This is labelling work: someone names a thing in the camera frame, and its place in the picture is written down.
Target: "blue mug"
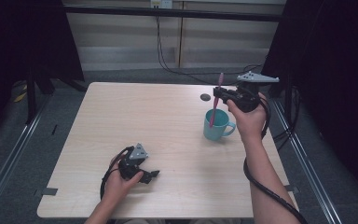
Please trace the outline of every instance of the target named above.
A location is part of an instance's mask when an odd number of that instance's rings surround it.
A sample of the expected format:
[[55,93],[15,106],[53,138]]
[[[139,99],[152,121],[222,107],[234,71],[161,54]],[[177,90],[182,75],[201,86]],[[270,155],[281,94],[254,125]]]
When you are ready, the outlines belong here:
[[[213,126],[209,127],[213,109],[206,112],[204,121],[204,136],[209,140],[217,141],[223,136],[229,136],[235,131],[236,125],[229,121],[228,114],[221,110],[216,109],[214,113]],[[230,126],[231,130],[225,132],[226,127]]]

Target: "aluminum rail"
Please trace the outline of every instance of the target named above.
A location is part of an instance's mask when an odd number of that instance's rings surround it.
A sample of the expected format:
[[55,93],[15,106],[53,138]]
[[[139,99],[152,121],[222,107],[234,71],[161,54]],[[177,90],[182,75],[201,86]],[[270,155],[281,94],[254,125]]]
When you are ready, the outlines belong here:
[[36,128],[41,118],[42,111],[48,104],[49,99],[50,96],[47,96],[47,98],[42,102],[41,107],[36,113],[34,119],[25,126],[19,140],[11,150],[10,155],[8,156],[4,166],[0,170],[0,196],[7,184],[7,181],[9,180],[11,174],[13,173],[14,168],[16,167],[23,150],[27,146],[28,141],[30,140],[32,134],[34,133],[34,129]]
[[[278,113],[278,117],[282,123],[283,128],[287,130],[289,128],[289,125],[286,122],[281,103],[277,101],[273,101],[273,104],[275,106],[275,110]],[[303,148],[300,140],[298,139],[295,133],[291,134],[290,142],[295,150],[295,153],[304,170],[304,173],[310,182],[310,186],[312,187],[312,190],[315,193],[315,196],[320,206],[322,207],[322,210],[324,211],[324,215],[326,216],[327,221],[329,223],[334,223],[334,224],[342,223],[337,213],[336,207],[334,206],[333,202],[328,196],[327,191],[325,190],[321,180],[319,179],[319,176],[316,174],[315,169],[313,168],[313,165],[310,162],[307,152]]]

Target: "pink straw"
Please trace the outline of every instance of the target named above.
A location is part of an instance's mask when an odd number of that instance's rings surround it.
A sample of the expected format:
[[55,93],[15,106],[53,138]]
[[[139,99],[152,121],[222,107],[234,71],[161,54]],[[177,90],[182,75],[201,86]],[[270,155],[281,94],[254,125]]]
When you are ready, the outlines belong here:
[[[220,77],[219,77],[219,86],[218,88],[220,89],[220,86],[223,83],[223,77],[224,74],[220,73]],[[209,127],[212,128],[213,127],[213,122],[214,122],[214,113],[216,112],[216,107],[217,107],[217,103],[219,102],[219,98],[218,97],[214,97],[214,102],[213,102],[213,113],[211,116],[211,120],[209,121]]]

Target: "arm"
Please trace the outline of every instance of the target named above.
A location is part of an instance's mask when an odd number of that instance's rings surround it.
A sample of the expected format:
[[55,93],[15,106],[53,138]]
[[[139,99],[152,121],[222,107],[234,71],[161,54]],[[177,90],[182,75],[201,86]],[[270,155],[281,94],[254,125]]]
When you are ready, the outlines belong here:
[[[115,169],[118,169],[118,162],[112,168],[112,170]],[[119,170],[112,172],[106,181],[103,198],[87,219],[86,224],[105,224],[117,205],[127,196],[130,189],[139,182],[143,174],[143,172],[139,172],[132,179],[124,180],[121,178]]]
[[[261,131],[266,121],[264,108],[259,105],[256,110],[243,113],[231,100],[227,101],[227,105],[237,121],[251,175],[259,183],[293,205],[262,143]],[[251,184],[251,195],[256,223],[299,223],[289,211],[253,184]]]

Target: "black wire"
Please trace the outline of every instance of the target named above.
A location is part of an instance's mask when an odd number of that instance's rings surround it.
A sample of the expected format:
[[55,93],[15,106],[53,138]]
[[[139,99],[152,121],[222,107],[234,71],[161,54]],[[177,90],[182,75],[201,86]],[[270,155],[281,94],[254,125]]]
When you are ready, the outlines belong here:
[[260,98],[260,104],[261,106],[263,106],[264,110],[266,111],[266,123],[264,124],[264,128],[263,131],[261,132],[261,137],[266,136],[267,133],[267,129],[269,128],[269,121],[271,120],[271,113],[269,112],[269,102],[264,99],[264,98]]
[[295,131],[295,127],[298,121],[298,115],[299,115],[299,109],[300,109],[300,104],[301,104],[301,98],[298,94],[298,90],[295,88],[295,97],[293,99],[293,104],[295,105],[296,108],[296,113],[295,113],[295,117],[293,120],[291,120],[291,126],[287,129],[285,129],[282,133],[277,134],[276,136],[273,137],[273,140],[275,142],[282,140],[284,137],[286,137],[286,139],[284,140],[284,142],[278,147],[278,151],[280,151],[283,146],[287,143],[287,141],[292,137],[292,134]]
[[307,220],[285,199],[281,198],[278,194],[273,192],[272,190],[266,188],[264,185],[260,184],[257,180],[255,180],[254,177],[249,172],[248,164],[245,161],[243,162],[243,172],[245,173],[246,177],[249,179],[250,182],[252,182],[258,189],[266,193],[270,198],[275,200],[277,203],[282,205],[284,208],[286,208],[293,216],[295,216],[298,221],[302,224],[308,223]]
[[[199,82],[208,84],[208,85],[216,85],[216,83],[211,83],[206,80],[200,79],[198,77],[194,77],[197,75],[220,75],[220,72],[211,72],[211,73],[183,73],[183,72],[177,72],[173,71],[165,62],[164,55],[162,53],[162,44],[161,44],[161,35],[160,35],[160,29],[159,29],[159,17],[156,16],[156,23],[157,23],[157,34],[158,34],[158,63],[159,65],[167,72],[179,75],[179,76],[187,76],[191,77],[193,79],[196,79]],[[243,68],[243,71],[241,72],[232,72],[232,73],[225,73],[225,75],[242,75],[243,73],[252,71],[256,69],[257,67],[263,66],[263,64],[249,64]],[[235,81],[232,83],[223,83],[223,86],[231,86],[237,84],[239,81]]]
[[126,147],[123,150],[121,150],[120,153],[118,153],[115,156],[115,158],[113,159],[113,161],[110,163],[109,168],[107,169],[105,175],[103,176],[103,182],[101,183],[101,188],[100,188],[100,197],[101,197],[101,199],[103,198],[103,195],[104,195],[104,187],[105,187],[107,179],[112,174],[112,172],[118,170],[118,169],[111,170],[112,167],[116,164],[116,162],[118,162],[118,160],[120,160],[121,155],[123,155],[123,153],[125,151],[128,151],[128,150],[130,150],[130,147]]
[[[269,110],[269,102],[259,97],[259,103],[263,106],[264,110],[266,111],[266,123],[264,125],[263,131],[261,133],[261,136],[264,137],[267,132],[267,128],[269,127],[269,121],[270,121],[270,110]],[[250,174],[249,168],[246,162],[246,158],[243,162],[243,171],[245,172],[246,177],[249,179],[250,182],[252,182],[258,189],[266,193],[270,198],[275,200],[277,203],[282,205],[284,208],[286,208],[291,214],[293,214],[300,223],[308,223],[305,218],[302,217],[302,215],[285,199],[281,198],[278,194],[273,192],[272,190],[266,188],[264,185],[260,184],[258,181],[255,180],[255,178]]]

